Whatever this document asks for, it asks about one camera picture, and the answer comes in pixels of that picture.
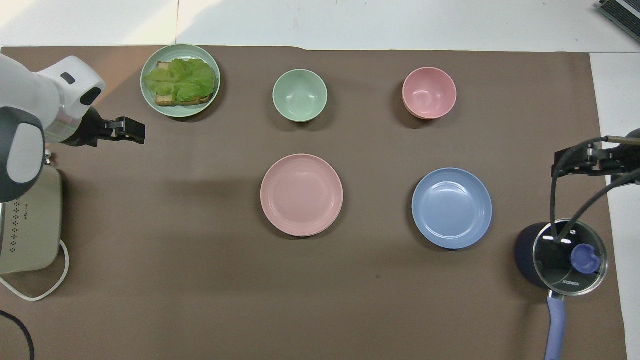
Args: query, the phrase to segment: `blue lid knob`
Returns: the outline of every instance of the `blue lid knob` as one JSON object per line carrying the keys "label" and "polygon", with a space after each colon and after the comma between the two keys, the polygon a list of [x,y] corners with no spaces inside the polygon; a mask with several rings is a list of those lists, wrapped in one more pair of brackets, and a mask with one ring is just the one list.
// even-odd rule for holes
{"label": "blue lid knob", "polygon": [[580,244],[571,251],[571,265],[580,273],[589,275],[600,268],[600,258],[596,256],[593,246]]}

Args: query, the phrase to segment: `bread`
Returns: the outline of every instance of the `bread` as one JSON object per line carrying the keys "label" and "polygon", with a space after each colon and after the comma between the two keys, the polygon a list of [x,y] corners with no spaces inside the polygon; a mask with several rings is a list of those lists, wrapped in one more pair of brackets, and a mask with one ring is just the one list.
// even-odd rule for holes
{"label": "bread", "polygon": [[[158,68],[159,69],[169,70],[169,63],[165,62],[165,61],[159,61],[158,62]],[[156,94],[156,104],[158,106],[198,105],[198,104],[205,104],[205,103],[209,102],[211,100],[212,96],[213,96],[213,93],[209,94],[209,96],[207,96],[207,97],[199,97],[199,98],[193,99],[192,101],[177,102],[176,100],[173,99],[173,95],[172,94],[169,94],[169,95],[158,95],[158,94]]]}

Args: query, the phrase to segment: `pot lid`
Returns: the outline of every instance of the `pot lid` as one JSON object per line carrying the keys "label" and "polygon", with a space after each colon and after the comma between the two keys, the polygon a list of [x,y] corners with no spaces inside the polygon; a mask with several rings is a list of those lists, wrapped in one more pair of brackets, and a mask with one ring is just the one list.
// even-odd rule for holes
{"label": "pot lid", "polygon": [[[560,233],[567,219],[556,221]],[[595,289],[607,270],[607,251],[590,227],[577,222],[567,236],[555,242],[547,225],[534,244],[534,264],[550,290],[562,295],[582,295]]]}

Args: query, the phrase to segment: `pot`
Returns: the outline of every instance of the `pot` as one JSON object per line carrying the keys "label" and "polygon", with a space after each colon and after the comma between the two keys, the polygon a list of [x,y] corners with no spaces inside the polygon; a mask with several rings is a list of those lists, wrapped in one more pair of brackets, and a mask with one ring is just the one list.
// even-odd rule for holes
{"label": "pot", "polygon": [[[560,233],[568,219],[556,220]],[[545,360],[559,360],[565,328],[565,296],[578,296],[597,288],[607,271],[607,250],[599,235],[578,221],[566,238],[554,241],[550,223],[525,228],[516,241],[515,259],[522,275],[548,290],[550,315]]]}

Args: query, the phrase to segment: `bowl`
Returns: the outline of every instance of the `bowl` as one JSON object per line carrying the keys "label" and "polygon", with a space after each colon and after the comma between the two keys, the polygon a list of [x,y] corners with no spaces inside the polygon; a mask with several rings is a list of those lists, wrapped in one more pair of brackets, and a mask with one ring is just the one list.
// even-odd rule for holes
{"label": "bowl", "polygon": [[406,77],[402,87],[404,107],[415,117],[437,119],[448,114],[456,103],[456,84],[444,71],[421,67]]}
{"label": "bowl", "polygon": [[273,86],[273,104],[285,118],[306,122],[324,110],[326,85],[315,72],[296,69],[284,73]]}
{"label": "bowl", "polygon": [[[189,106],[160,106],[156,104],[156,93],[151,91],[149,87],[145,84],[143,78],[151,72],[151,70],[157,67],[157,63],[159,61],[171,62],[174,59],[200,59],[207,63],[207,65],[213,70],[213,73],[216,77],[213,95],[211,96],[211,100],[204,104],[199,105],[189,105]],[[140,73],[140,90],[142,91],[142,96],[144,96],[147,104],[155,109],[157,112],[166,115],[168,117],[190,117],[200,113],[205,110],[213,100],[218,95],[218,90],[220,90],[220,68],[216,63],[216,60],[213,59],[211,54],[202,49],[201,47],[189,44],[175,44],[163,47],[162,49],[156,51],[150,58],[147,60],[145,66],[142,68],[142,72]]]}

